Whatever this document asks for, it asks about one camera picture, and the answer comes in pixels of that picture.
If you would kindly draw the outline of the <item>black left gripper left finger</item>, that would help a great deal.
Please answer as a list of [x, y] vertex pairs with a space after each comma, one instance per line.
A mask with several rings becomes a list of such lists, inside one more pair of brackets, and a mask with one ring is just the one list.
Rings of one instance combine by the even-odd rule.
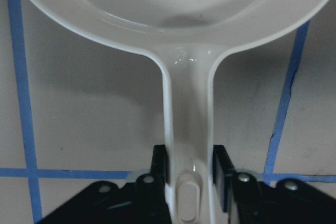
[[167, 166], [165, 146], [156, 145], [149, 172], [121, 188], [104, 180], [94, 182], [40, 223], [170, 223], [165, 200]]

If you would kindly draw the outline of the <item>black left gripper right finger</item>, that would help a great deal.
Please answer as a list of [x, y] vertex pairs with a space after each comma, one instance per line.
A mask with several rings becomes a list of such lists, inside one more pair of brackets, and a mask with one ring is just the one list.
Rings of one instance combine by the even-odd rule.
[[238, 171], [222, 145], [213, 147], [213, 182], [229, 223], [335, 223], [335, 198], [295, 178], [268, 186]]

